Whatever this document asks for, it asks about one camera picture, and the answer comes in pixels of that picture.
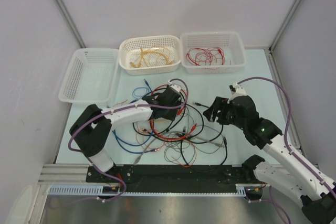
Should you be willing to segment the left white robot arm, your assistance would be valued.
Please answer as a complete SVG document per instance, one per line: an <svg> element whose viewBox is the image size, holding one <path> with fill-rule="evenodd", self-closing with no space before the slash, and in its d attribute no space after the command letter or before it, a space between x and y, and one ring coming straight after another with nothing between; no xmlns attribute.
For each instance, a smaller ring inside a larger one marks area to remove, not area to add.
<svg viewBox="0 0 336 224"><path fill-rule="evenodd" d="M71 139L79 151L98 168L98 176L105 182L115 178L114 162L105 150L112 129L124 124L154 119L173 121L181 107L181 87L170 85L158 95L147 95L131 104L114 109L100 109L89 105L70 128Z"/></svg>

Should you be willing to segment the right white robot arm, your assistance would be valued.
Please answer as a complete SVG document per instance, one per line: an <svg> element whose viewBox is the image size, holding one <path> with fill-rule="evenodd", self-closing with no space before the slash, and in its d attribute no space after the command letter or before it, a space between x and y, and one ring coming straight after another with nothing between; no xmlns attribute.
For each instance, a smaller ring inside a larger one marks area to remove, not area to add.
<svg viewBox="0 0 336 224"><path fill-rule="evenodd" d="M239 128L251 145L283 167L277 170L262 157L253 155L243 163L245 181L266 182L295 202L311 223L330 223L335 219L335 181L286 144L282 131L272 121L259 116L251 97L216 97L203 115L210 122Z"/></svg>

